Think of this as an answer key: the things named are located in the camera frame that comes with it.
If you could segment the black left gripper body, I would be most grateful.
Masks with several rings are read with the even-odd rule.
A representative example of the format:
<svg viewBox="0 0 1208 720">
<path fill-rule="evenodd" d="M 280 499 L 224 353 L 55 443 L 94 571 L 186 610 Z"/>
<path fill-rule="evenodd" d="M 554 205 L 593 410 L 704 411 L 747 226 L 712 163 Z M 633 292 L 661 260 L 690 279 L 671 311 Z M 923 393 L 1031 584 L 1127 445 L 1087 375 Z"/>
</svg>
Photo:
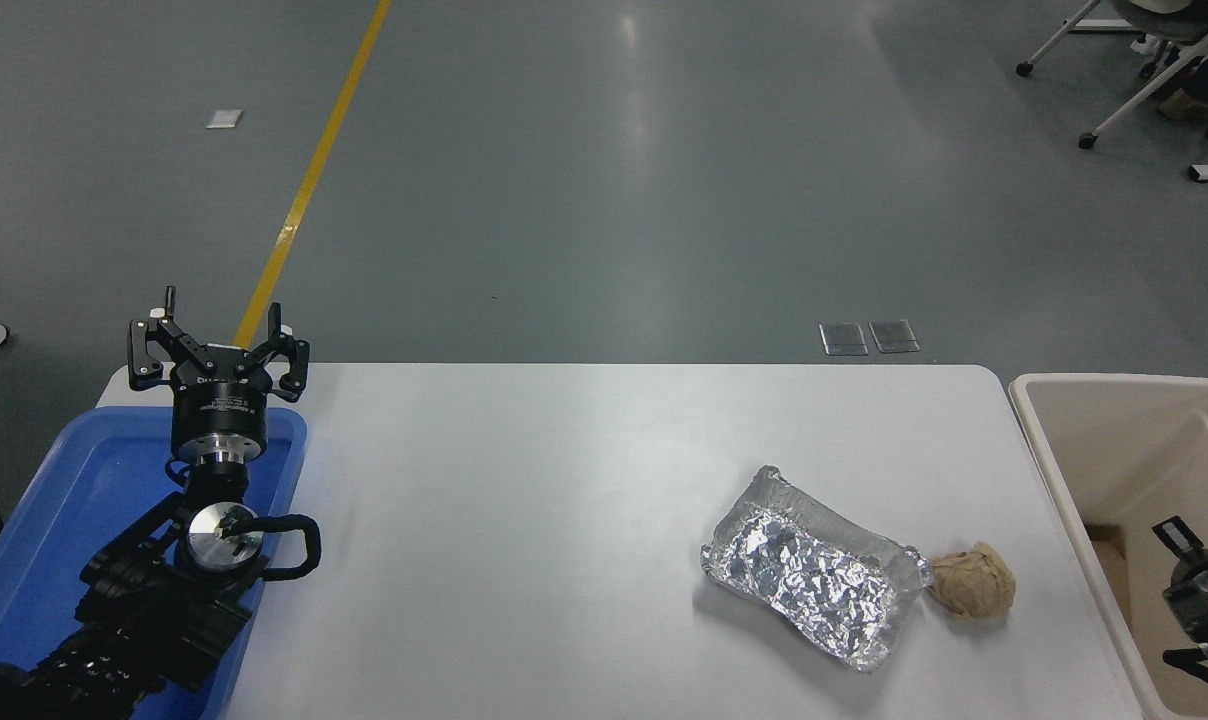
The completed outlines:
<svg viewBox="0 0 1208 720">
<path fill-rule="evenodd" d="M 261 454 L 266 441 L 266 391 L 271 374 L 234 346 L 207 347 L 214 368 L 191 359 L 172 368 L 174 454 Z"/>
</svg>

